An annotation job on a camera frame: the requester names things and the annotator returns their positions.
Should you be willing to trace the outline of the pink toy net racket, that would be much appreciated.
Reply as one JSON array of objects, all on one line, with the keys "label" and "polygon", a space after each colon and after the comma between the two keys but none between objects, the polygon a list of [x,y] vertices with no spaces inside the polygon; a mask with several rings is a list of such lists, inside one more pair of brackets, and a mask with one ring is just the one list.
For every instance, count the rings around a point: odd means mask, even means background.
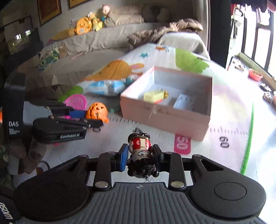
[{"label": "pink toy net racket", "polygon": [[72,112],[71,116],[64,116],[65,119],[84,119],[86,116],[86,107],[87,107],[87,100],[81,94],[74,94],[68,97],[64,104],[66,106],[72,107],[75,110]]}]

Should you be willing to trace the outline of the red black figurine toy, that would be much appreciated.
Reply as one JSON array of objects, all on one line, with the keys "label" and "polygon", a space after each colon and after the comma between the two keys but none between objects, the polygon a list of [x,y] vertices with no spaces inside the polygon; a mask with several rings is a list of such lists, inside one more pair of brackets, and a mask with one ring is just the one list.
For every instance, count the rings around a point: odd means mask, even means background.
[{"label": "red black figurine toy", "polygon": [[130,134],[128,136],[128,151],[130,153],[130,158],[127,161],[128,176],[145,179],[150,176],[159,176],[152,155],[149,134],[144,132]]}]

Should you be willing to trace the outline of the yellow sandwich toy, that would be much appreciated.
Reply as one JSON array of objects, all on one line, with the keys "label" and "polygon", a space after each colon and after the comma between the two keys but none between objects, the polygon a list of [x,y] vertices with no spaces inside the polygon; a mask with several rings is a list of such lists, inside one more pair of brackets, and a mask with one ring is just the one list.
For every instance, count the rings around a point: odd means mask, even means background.
[{"label": "yellow sandwich toy", "polygon": [[169,93],[165,90],[154,90],[144,93],[143,99],[145,102],[156,104],[168,98],[168,95]]}]

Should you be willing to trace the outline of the blue tissue pack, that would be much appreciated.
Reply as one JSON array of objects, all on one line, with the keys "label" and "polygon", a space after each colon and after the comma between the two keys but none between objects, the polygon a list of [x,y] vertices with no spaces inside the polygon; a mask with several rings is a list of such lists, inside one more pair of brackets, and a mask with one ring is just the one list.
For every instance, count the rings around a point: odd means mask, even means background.
[{"label": "blue tissue pack", "polygon": [[134,81],[130,78],[123,80],[103,80],[90,83],[84,90],[88,93],[103,96],[120,95]]}]

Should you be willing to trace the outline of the green toy plate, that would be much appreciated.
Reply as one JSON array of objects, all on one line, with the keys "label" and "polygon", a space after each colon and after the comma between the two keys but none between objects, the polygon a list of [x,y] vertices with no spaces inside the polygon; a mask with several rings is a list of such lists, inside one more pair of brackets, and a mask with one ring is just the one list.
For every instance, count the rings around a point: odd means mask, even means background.
[{"label": "green toy plate", "polygon": [[83,88],[80,86],[73,86],[58,99],[58,102],[64,102],[71,95],[82,94],[84,92]]}]

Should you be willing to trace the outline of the green toy on sofa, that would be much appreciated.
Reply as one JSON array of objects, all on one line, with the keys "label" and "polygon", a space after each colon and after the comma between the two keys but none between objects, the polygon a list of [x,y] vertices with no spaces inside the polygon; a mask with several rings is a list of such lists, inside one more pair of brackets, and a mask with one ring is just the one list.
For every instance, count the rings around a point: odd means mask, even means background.
[{"label": "green toy on sofa", "polygon": [[60,53],[57,50],[53,50],[49,54],[47,54],[43,60],[40,61],[40,64],[38,65],[39,71],[45,71],[49,66],[59,60]]}]

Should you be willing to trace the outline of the pink cardboard box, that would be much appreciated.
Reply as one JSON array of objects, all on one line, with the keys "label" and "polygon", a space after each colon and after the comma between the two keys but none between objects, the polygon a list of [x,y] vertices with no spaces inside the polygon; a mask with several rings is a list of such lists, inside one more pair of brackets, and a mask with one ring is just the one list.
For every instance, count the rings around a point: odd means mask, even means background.
[{"label": "pink cardboard box", "polygon": [[[144,93],[165,90],[168,98],[159,103],[145,102]],[[196,97],[192,111],[173,108],[180,94]],[[151,67],[120,96],[124,118],[163,131],[203,141],[209,128],[213,78],[181,70]]]}]

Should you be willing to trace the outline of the orange plush toy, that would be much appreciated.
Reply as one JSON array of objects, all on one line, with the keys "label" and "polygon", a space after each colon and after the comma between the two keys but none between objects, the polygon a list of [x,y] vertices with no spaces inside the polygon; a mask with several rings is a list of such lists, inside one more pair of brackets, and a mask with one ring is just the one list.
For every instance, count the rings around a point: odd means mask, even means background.
[{"label": "orange plush toy", "polygon": [[88,17],[79,20],[71,20],[69,28],[65,29],[52,37],[53,41],[61,41],[75,35],[85,34],[92,30],[92,23]]}]

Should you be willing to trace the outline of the brown crumpled blanket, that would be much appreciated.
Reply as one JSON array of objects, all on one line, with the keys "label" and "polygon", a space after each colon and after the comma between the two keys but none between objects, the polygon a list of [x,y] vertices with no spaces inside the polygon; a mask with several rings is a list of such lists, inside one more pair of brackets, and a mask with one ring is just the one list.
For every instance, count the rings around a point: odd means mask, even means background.
[{"label": "brown crumpled blanket", "polygon": [[146,43],[157,43],[163,35],[168,33],[188,32],[197,34],[203,30],[204,28],[199,21],[188,18],[171,22],[168,27],[163,26],[152,30],[138,31],[127,38],[132,48],[137,48]]}]

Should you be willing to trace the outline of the yellow plush duck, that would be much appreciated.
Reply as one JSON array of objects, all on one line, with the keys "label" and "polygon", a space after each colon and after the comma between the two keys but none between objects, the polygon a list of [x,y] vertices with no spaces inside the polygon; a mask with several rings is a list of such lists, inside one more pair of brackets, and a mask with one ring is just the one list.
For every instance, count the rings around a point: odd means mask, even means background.
[{"label": "yellow plush duck", "polygon": [[90,12],[87,16],[92,24],[91,28],[93,31],[99,31],[101,28],[103,28],[103,22],[96,18],[93,12]]}]

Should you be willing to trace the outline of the pink head doll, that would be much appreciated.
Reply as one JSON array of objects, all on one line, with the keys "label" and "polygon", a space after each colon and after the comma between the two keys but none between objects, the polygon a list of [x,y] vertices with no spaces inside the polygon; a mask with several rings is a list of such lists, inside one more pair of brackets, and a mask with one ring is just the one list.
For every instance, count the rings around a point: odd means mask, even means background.
[{"label": "pink head doll", "polygon": [[110,13],[110,7],[108,5],[103,5],[101,12],[102,12],[101,21],[104,22],[108,14]]}]

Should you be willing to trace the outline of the red plastic basin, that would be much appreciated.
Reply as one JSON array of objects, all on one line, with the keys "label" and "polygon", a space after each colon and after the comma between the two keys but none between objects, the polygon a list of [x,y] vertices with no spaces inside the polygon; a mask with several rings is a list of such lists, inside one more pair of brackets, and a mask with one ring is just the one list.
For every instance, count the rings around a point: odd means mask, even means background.
[{"label": "red plastic basin", "polygon": [[248,76],[249,78],[257,82],[259,82],[263,78],[263,75],[254,69],[248,69]]}]

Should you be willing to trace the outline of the framed wall picture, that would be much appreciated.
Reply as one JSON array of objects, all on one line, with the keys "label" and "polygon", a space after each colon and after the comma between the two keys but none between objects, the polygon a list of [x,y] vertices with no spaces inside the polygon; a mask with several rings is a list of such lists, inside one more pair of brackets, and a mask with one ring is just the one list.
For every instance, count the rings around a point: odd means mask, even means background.
[{"label": "framed wall picture", "polygon": [[37,0],[37,7],[41,26],[62,14],[60,0]]}]

